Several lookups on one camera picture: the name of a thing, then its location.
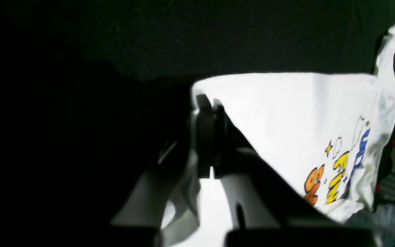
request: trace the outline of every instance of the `printed graphic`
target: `printed graphic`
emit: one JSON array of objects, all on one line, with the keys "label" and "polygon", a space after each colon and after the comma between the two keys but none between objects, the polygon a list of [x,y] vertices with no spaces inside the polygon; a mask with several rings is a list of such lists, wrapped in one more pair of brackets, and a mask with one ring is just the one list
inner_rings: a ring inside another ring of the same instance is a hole
[{"label": "printed graphic", "polygon": [[[366,121],[362,116],[356,122],[356,128],[351,139],[351,136],[347,139],[338,137],[336,140],[330,140],[324,152],[326,153],[327,162],[320,167],[313,169],[307,176],[304,182],[304,191],[306,195],[304,198],[311,204],[315,205],[318,201],[318,195],[316,194],[319,187],[321,186],[321,178],[324,174],[324,168],[329,167],[327,170],[333,169],[335,174],[327,172],[327,176],[323,180],[323,184],[327,184],[327,177],[329,177],[328,191],[326,195],[319,195],[320,197],[326,197],[326,204],[332,203],[339,198],[347,198],[349,193],[349,186],[351,182],[351,177],[356,169],[363,168],[362,161],[365,154],[365,149],[368,141],[368,135],[370,134],[370,122]],[[347,150],[340,156],[340,150],[342,148],[343,142],[347,141]],[[356,153],[356,158],[354,161],[353,168],[351,169],[350,175],[347,171],[348,158],[350,156],[354,157]]]}]

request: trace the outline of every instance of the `dark background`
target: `dark background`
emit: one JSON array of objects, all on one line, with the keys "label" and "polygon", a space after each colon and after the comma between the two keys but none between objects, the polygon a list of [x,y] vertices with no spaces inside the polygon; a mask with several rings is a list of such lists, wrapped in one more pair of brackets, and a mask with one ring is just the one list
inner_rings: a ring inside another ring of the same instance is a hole
[{"label": "dark background", "polygon": [[393,23],[393,0],[0,0],[0,226],[106,225],[198,78],[372,73]]}]

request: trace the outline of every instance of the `dark fabric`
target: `dark fabric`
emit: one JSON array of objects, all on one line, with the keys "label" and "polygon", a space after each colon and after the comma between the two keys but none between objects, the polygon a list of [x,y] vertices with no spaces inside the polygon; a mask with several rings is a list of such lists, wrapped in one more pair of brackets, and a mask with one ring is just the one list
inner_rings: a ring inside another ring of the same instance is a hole
[{"label": "dark fabric", "polygon": [[0,224],[107,224],[197,78],[371,73],[393,23],[395,0],[0,0]]}]

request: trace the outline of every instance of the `yellow star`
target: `yellow star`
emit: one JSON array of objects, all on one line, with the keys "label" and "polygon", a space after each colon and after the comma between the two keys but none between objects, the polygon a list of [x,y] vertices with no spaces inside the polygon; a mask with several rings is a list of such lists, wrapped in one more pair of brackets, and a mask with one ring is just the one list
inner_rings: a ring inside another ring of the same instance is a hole
[{"label": "yellow star", "polygon": [[332,150],[332,141],[330,140],[329,146],[326,148],[327,158],[329,157],[330,150]]}]

